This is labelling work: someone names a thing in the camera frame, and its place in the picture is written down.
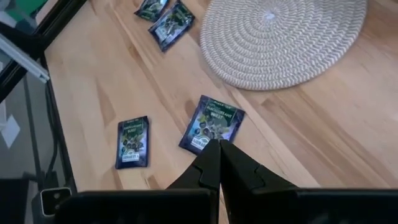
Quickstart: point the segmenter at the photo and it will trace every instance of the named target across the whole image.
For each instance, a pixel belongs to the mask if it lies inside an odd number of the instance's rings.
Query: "light wood surface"
[[[335,66],[279,91],[224,84],[199,48],[210,0],[166,54],[133,12],[141,0],[87,2],[46,57],[78,190],[162,189],[195,156],[178,147],[201,94],[246,111],[235,145],[302,187],[398,187],[398,7],[370,0]],[[116,171],[116,126],[148,115],[150,166]],[[226,216],[221,204],[221,222]]]

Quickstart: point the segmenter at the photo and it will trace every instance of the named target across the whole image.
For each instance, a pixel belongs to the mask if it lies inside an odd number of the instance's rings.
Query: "wooden tabletop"
[[[78,190],[162,189],[195,156],[178,147],[200,95],[246,111],[235,145],[302,187],[398,187],[398,5],[369,0],[359,39],[318,78],[279,91],[224,84],[204,61],[210,0],[167,53],[133,14],[141,0],[88,1],[46,57]],[[150,166],[115,170],[117,123],[148,115]]]

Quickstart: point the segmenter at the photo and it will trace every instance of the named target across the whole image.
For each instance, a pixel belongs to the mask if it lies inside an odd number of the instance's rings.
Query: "round placemat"
[[[367,0],[212,0],[200,34],[226,83],[273,90],[324,72],[357,38]]]

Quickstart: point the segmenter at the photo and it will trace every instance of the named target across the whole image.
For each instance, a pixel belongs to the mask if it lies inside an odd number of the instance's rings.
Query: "packet label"
[[[243,118],[243,110],[202,95],[179,146],[199,154],[210,139],[232,142]]]
[[[195,16],[178,0],[148,31],[165,52],[191,28],[194,19]]]
[[[135,15],[151,22],[156,22],[169,0],[144,0]]]
[[[115,165],[117,169],[147,167],[148,130],[147,116],[118,124],[118,154]]]

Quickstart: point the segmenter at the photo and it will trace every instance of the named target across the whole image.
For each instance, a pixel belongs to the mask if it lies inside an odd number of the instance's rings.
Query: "woven placemat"
[[[273,90],[332,66],[357,38],[367,0],[212,0],[200,34],[226,83]]]

